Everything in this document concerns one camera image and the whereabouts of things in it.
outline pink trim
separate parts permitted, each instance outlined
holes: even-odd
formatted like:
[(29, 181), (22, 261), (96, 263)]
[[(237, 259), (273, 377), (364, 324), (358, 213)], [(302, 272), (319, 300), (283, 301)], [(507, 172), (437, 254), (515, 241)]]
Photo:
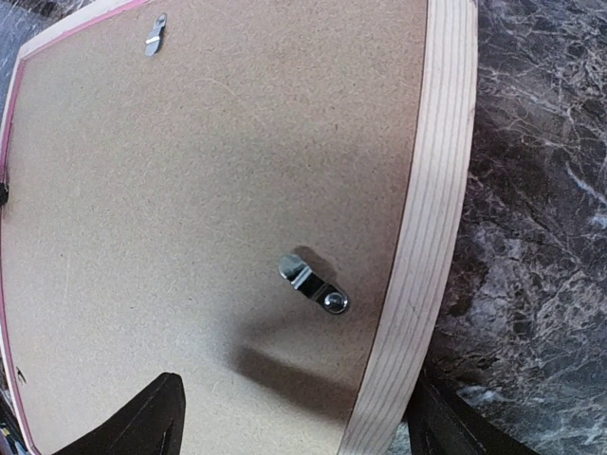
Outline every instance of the pink trim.
[(94, 26), (95, 24), (104, 21), (105, 19), (115, 16), (117, 14), (120, 14), (121, 12), (125, 12), (128, 11), (129, 9), (135, 9), (140, 7), (141, 5), (148, 3), (150, 0), (132, 0), (131, 2), (122, 5), (121, 7), (117, 7), (115, 9), (112, 9), (111, 11), (107, 11), (105, 14), (102, 14), (100, 16), (94, 17), (93, 19), (84, 22), (78, 26), (75, 26), (74, 28), (65, 31), (64, 33), (62, 33), (61, 35), (59, 35), (57, 38), (50, 40), (48, 43), (41, 45), (40, 47), (38, 47), (37, 49), (32, 50), (30, 53), (28, 53), (28, 55), (25, 55), (24, 58), (28, 59), (29, 57), (33, 57), (34, 55), (36, 55), (38, 52), (45, 50), (47, 47), (52, 46), (56, 43), (59, 43), (61, 40), (63, 40), (64, 38), (67, 38), (68, 36), (71, 36), (75, 33), (78, 33), (79, 31), (84, 30), (85, 28)]
[(9, 139), (10, 139), (10, 130), (12, 127), (12, 115), (15, 111), (15, 104), (17, 103), (17, 92), (19, 91), (19, 85), (21, 85), (21, 80), (23, 79), (23, 70), (25, 67), (25, 63), (22, 60), (17, 60), (15, 64), (15, 74), (14, 79), (12, 81), (12, 88), (9, 93), (9, 103), (7, 105), (7, 116), (6, 123), (4, 125), (4, 131), (2, 134), (2, 143), (0, 144), (0, 179), (2, 179), (5, 183), (6, 181), (6, 172), (7, 172), (7, 153), (9, 151)]
[[(19, 56), (17, 57), (17, 62), (15, 63), (14, 80), (12, 83), (12, 88), (10, 89), (10, 93), (9, 93), (9, 102), (7, 104), (7, 113), (6, 113), (6, 117), (5, 117), (5, 123), (2, 125), (4, 127), (4, 129), (2, 130), (3, 131), (2, 142), (0, 143), (0, 181), (7, 182), (7, 178), (8, 178), (7, 156), (9, 154), (10, 130), (11, 130), (11, 126), (12, 126), (12, 118), (14, 115), (15, 105), (17, 103), (17, 93), (19, 92), (19, 87), (20, 87), (21, 81), (23, 79), (24, 69), (26, 66), (26, 60), (30, 57), (33, 57), (41, 50), (44, 50), (49, 46), (59, 43), (61, 40), (67, 38), (68, 36), (78, 33), (79, 31), (82, 31), (85, 28), (94, 26), (95, 24), (97, 24), (101, 21), (104, 21), (105, 19), (108, 19), (112, 16), (125, 12), (129, 9), (138, 8), (142, 5), (144, 5), (145, 3), (148, 3), (149, 1), (150, 0), (133, 0), (129, 3), (122, 5), (121, 7), (117, 7), (110, 11), (107, 11), (104, 14), (94, 17), (93, 19), (90, 19), (82, 24), (79, 24), (79, 25), (73, 27), (72, 29), (70, 29), (68, 31), (65, 31), (64, 33), (62, 33), (55, 39), (50, 40), (48, 43), (41, 45), (40, 47), (32, 50), (31, 52), (29, 52), (26, 55), (21, 55), (21, 52), (19, 53)], [(9, 327), (7, 324), (7, 313), (6, 313), (6, 307), (5, 307), (5, 301), (4, 301), (3, 282), (4, 281), (2, 279), (2, 260), (1, 260), (1, 254), (0, 254), (0, 329), (2, 330), (2, 351), (3, 351), (3, 358), (4, 358), (4, 363), (5, 363), (7, 379), (9, 381), (10, 395), (12, 396), (12, 401), (14, 403), (15, 411), (17, 414), (17, 420), (19, 421), (19, 426), (21, 427), (21, 431), (23, 432), (23, 436), (26, 441), (26, 445), (28, 446), (28, 450), (33, 455), (41, 455), (40, 450), (38, 450), (38, 448), (34, 444), (34, 439), (33, 439), (33, 436), (31, 435), (31, 431), (29, 429), (28, 419), (26, 417), (26, 412), (25, 412), (25, 409), (23, 406), (23, 401), (21, 399), (21, 394), (19, 392), (19, 387), (17, 385), (18, 382), (17, 382), (16, 370), (15, 370), (14, 363), (12, 361), (12, 354), (10, 351)]]

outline wooden frame edge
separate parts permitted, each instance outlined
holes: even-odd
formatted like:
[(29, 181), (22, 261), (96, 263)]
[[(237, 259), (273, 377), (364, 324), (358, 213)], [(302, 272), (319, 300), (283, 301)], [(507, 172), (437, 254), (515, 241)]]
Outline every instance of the wooden frame edge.
[(476, 0), (429, 0), (414, 158), (395, 263), (340, 455), (388, 449), (438, 316), (459, 226), (472, 142)]
[[(120, 14), (129, 9), (137, 8), (153, 0), (96, 0), (94, 3), (75, 11), (65, 17), (58, 23), (43, 30), (41, 33), (24, 43), (19, 49), (15, 66), (10, 78), (9, 91), (0, 123), (0, 181), (8, 183), (7, 155), (9, 152), (10, 127), (12, 125), (12, 115), (17, 101), (19, 85), (23, 77), (26, 60), (36, 53), (52, 46), (64, 38), (77, 33), (84, 28), (91, 27), (98, 22)], [(32, 455), (41, 455), (36, 447), (31, 431), (28, 426), (28, 419), (17, 386), (17, 376), (12, 361), (9, 343), (9, 328), (7, 325), (6, 309), (4, 304), (4, 289), (2, 280), (2, 261), (0, 252), (0, 331), (2, 332), (2, 342), (0, 343), (0, 352), (2, 353), (2, 362), (4, 364), (7, 382), (9, 383), (10, 396), (13, 401), (19, 428), (23, 433), (27, 449)]]

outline black plastic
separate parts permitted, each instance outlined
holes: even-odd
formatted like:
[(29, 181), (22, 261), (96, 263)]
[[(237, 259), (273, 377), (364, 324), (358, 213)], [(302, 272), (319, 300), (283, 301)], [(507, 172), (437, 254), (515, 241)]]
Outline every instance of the black plastic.
[(181, 377), (163, 373), (107, 422), (55, 455), (178, 455), (185, 410)]
[(490, 424), (429, 367), (405, 415), (413, 455), (538, 455)]
[(0, 183), (0, 207), (9, 201), (9, 185)]

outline marble countertop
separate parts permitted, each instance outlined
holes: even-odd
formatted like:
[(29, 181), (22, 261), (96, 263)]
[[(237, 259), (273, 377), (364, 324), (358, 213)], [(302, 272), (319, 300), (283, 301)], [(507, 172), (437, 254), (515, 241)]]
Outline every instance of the marble countertop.
[[(19, 46), (87, 0), (0, 0)], [(464, 214), (430, 359), (541, 454), (607, 452), (607, 4), (479, 0)], [(407, 453), (403, 428), (390, 449)]]

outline screw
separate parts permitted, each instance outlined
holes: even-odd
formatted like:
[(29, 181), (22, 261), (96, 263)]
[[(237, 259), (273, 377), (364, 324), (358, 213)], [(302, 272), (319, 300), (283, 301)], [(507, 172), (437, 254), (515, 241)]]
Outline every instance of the screw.
[(331, 292), (324, 298), (324, 309), (332, 315), (343, 313), (348, 308), (348, 299), (339, 292)]

